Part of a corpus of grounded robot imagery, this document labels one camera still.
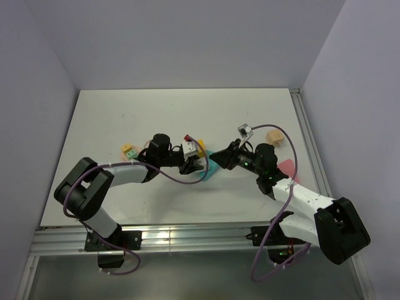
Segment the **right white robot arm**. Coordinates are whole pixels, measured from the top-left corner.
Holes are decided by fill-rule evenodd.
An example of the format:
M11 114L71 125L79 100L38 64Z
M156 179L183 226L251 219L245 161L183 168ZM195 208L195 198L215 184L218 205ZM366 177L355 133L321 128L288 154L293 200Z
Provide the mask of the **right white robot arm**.
M239 166L254 173L264 195L293 208L271 219L264 234L267 245L290 240L309 243L337 265L370 245L371 237L353 203L345 197L320 195L292 181L278 167L272 145L262 143L249 151L237 139L210 159L223 169Z

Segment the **yellow cube socket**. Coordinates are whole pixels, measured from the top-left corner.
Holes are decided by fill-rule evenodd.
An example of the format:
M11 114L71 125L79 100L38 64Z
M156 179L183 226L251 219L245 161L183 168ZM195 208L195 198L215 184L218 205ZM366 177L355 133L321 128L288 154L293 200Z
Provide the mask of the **yellow cube socket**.
M207 156L206 146L202 139L197 140L196 148L197 148L197 156L199 158L205 158Z

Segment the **aluminium rail frame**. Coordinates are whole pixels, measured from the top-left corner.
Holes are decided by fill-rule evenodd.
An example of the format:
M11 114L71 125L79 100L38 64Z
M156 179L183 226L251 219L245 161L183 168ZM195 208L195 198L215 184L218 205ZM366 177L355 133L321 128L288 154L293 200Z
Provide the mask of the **aluminium rail frame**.
M156 116L174 139L183 129L225 146L242 123L274 123L294 142L300 181L330 195L297 89L125 89L81 91L55 179L79 153L111 160L127 140L144 141ZM267 224L279 205L255 191L242 171L219 172L183 196L130 198L134 186L113 191L109 214L127 229L142 231L138 272L107 276L96 254L84 252L86 231L62 219L49 198L32 240L18 299L374 299L360 255L336 266L311 252L267 281L249 277L256 248L245 238Z

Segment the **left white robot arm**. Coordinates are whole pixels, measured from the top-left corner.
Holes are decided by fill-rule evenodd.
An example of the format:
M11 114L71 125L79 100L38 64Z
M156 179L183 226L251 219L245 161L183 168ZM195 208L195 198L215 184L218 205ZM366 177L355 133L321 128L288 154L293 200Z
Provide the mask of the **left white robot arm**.
M89 157L80 159L55 189L54 198L65 216L96 233L106 249L116 249L122 241L121 227L102 207L109 189L148 183L159 174L165 175L163 168L177 168L182 175L208 173L209 163L200 165L201 158L207 158L206 149L191 136L174 147L169 136L155 134L132 160L98 164Z

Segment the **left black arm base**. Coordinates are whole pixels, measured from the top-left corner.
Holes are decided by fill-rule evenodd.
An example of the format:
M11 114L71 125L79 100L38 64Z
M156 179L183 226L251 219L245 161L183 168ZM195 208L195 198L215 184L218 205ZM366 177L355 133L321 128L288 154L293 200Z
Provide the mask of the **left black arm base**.
M137 271L141 258L135 251L140 250L142 242L141 231L118 231L109 239L101 237L96 232L87 232L84 245L85 252L97 253L97 265L100 271L113 276L122 276ZM116 270L121 268L128 255L136 258L136 265L128 271Z

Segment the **beige cube socket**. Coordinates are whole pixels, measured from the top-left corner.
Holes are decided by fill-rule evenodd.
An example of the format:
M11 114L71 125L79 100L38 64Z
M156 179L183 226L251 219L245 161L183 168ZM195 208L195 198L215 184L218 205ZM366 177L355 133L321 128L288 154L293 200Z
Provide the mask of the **beige cube socket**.
M284 141L284 134L279 129L270 130L266 134L266 141L275 148L279 148Z

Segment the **pink round power strip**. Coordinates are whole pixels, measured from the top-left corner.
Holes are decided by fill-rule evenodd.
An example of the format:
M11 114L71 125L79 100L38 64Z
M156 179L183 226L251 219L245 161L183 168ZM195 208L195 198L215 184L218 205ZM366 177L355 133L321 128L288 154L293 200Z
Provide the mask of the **pink round power strip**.
M138 153L140 153L142 151L142 149L140 147L135 146L135 145L132 145L132 149L135 149ZM128 160L122 151L120 153L120 159L122 162L132 161L132 160Z

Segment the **pink triangular power strip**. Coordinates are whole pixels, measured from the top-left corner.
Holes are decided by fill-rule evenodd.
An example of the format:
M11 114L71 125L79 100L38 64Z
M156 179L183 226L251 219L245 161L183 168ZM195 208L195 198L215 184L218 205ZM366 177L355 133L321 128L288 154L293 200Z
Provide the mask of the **pink triangular power strip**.
M286 159L280 162L277 167L289 178L294 178L295 183L300 184L299 173L295 173L295 165L292 159Z

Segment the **green plug adapter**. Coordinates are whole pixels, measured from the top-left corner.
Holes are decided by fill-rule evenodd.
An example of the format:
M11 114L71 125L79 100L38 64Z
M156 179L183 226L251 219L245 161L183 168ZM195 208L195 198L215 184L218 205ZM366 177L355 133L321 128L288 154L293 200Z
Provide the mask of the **green plug adapter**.
M132 149L125 154L128 160L136 159L138 155L139 153L135 149Z

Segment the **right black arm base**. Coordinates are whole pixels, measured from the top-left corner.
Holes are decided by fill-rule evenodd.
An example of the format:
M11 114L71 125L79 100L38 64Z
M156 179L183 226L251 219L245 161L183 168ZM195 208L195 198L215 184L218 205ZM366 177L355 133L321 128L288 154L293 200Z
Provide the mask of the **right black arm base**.
M269 226L253 226L246 239L252 241L253 246L260 246L268 228ZM264 246L267 247L269 259L273 263L281 264L295 254L295 246L303 244L304 241L286 237L278 226L274 226Z

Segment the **light yellow plug adapter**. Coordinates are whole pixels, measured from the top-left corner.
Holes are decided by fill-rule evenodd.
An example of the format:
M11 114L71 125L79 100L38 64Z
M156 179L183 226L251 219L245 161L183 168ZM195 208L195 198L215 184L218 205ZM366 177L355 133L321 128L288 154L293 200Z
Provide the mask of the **light yellow plug adapter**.
M126 143L121 147L121 151L126 154L132 150L132 145L130 143Z

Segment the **teal triangular power strip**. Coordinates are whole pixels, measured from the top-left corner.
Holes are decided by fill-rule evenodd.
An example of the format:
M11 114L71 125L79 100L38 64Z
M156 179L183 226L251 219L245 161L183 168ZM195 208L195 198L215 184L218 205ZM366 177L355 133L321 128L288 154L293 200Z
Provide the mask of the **teal triangular power strip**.
M204 181L207 181L219 169L219 165L216 162L214 162L212 159L210 159L210 155L212 153L213 153L212 151L206 150L206 154L207 154L207 158L208 158L208 162L209 162L209 168L208 168L206 177L204 178ZM197 162L203 167L203 169L197 173L198 176L200 178L202 178L204 176L204 174L206 173L206 159L204 157L202 157Z

